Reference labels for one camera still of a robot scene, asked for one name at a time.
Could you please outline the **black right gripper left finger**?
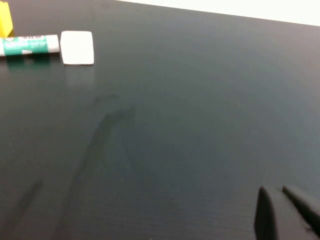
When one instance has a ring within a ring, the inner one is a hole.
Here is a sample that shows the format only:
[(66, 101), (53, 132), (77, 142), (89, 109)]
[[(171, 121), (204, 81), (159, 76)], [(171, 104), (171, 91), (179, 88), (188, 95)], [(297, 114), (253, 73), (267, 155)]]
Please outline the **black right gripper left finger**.
[(277, 239), (278, 233), (272, 193), (264, 186), (261, 186), (258, 191), (253, 226), (257, 240)]

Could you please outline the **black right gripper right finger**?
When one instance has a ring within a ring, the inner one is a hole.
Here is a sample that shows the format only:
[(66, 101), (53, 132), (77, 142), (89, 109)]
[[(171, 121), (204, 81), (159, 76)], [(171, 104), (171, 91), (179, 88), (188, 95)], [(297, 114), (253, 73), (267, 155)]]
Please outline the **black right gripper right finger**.
[(293, 203), (313, 232), (320, 237), (320, 201), (293, 185), (284, 185), (282, 192)]

